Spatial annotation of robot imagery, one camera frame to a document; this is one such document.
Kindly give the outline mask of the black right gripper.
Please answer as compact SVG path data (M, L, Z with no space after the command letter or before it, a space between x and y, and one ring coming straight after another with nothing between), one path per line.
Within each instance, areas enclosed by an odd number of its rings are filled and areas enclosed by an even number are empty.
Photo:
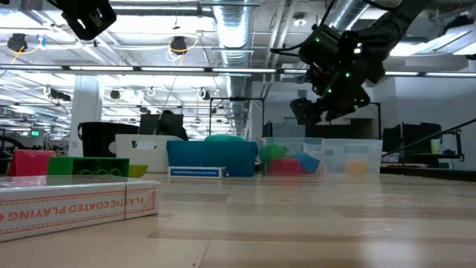
M312 90L319 98L315 102L307 98L294 99L289 106L300 125L320 123L323 113L326 113L326 121L340 118L355 112L356 107L362 108L370 104L370 96L362 84L366 80L377 82L384 73L383 68L373 72L357 66L340 66L324 71L311 66L309 80Z

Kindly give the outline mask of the small blue single-stud brick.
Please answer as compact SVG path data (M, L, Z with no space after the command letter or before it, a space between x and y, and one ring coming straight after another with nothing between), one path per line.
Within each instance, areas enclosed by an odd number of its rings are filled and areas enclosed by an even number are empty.
M320 160L307 153L295 153L293 159L297 159L300 165L300 172L304 174L316 173Z

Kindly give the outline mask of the green stepped toy brick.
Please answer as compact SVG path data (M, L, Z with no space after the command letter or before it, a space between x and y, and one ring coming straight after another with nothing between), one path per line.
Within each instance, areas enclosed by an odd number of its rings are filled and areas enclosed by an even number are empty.
M279 144L265 144L259 149L261 167L264 173L268 173L271 160L285 159L287 149Z

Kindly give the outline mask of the large red toy brick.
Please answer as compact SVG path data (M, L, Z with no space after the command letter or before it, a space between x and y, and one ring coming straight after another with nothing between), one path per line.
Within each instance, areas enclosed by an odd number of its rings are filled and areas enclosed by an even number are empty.
M276 176L296 176L300 174L298 159L272 159L269 162L268 172Z

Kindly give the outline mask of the yellow studded toy brick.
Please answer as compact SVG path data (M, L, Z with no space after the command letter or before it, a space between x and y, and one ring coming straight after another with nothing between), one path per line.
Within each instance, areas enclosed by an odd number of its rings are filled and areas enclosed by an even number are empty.
M344 172L349 175L365 175L368 170L368 163L360 160L349 160L344 163Z

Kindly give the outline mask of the small red toy brick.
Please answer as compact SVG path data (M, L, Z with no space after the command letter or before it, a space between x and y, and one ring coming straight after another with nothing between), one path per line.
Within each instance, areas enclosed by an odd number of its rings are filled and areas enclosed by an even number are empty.
M53 150L16 149L8 168L8 176L43 176L48 174L48 163L55 157Z

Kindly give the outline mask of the clear plastic bin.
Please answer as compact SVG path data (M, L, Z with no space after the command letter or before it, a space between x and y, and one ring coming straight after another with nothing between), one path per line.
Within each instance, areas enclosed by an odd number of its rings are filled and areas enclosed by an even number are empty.
M321 162L322 162L322 138L298 138L298 137L267 137L263 138L259 143L259 149L265 144L279 144L284 146L287 149L287 157L286 159L292 159L292 155L295 153L307 153L311 156L320 160L320 164L318 166L318 170L316 173L311 174L304 174L300 173L296 176L308 176L317 174Z
M327 174L346 174L344 163L349 160L360 160L368 163L365 175L379 175L382 140L327 138L322 142L322 156Z

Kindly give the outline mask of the dark blue plastic bin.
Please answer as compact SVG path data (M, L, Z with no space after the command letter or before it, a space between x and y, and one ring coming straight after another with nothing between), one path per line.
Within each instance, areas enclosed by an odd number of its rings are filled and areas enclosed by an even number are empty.
M250 141L167 141L167 160L172 167L226 167L228 174L255 174L257 144Z

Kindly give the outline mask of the dark background monitor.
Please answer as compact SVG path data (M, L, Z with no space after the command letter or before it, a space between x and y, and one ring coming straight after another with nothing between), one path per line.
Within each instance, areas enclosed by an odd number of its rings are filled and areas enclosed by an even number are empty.
M157 126L161 114L143 114L141 115L139 134L140 135L158 135Z

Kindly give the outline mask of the black cup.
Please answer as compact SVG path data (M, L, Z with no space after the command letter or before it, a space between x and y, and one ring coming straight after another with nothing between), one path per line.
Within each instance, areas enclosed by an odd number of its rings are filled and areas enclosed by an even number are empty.
M138 134L139 127L111 122L82 122L77 127L78 138L83 144L84 157L116 157L109 146L116 134Z

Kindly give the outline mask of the blue playing card box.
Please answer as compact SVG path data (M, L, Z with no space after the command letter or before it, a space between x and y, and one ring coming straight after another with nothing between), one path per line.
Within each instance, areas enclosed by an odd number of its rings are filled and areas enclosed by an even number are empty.
M167 175L172 178L224 179L228 177L226 167L168 167Z

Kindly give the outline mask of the person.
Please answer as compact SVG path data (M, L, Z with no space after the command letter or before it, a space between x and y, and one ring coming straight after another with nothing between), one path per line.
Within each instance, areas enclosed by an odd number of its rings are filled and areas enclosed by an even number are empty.
M159 135L176 136L187 141L188 136L183 127L183 116L176 115L170 110L164 110L158 120L157 133Z

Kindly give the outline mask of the short green toy brick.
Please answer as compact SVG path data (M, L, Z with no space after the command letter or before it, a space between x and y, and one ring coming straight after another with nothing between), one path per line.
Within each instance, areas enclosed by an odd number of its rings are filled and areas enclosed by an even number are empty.
M129 159L55 156L49 159L48 175L113 175L128 177Z

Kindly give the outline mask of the white plastic bin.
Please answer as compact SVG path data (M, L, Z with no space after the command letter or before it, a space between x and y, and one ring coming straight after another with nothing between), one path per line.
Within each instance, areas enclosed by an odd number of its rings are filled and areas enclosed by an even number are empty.
M116 156L129 159L131 165L147 165L149 173L166 173L168 141L181 139L172 135L117 134Z

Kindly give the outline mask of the silver ventilation duct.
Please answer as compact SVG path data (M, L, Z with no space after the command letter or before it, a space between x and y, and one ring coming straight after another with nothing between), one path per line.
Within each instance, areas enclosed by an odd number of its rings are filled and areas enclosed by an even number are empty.
M222 66L228 68L249 67L250 52L243 52L250 45L252 7L245 5L248 0L219 0L222 4L213 6L216 19L216 33ZM250 97L251 78L246 76L226 77L228 97ZM237 135L244 135L247 123L246 110L248 104L244 101L231 101L230 109L234 131Z

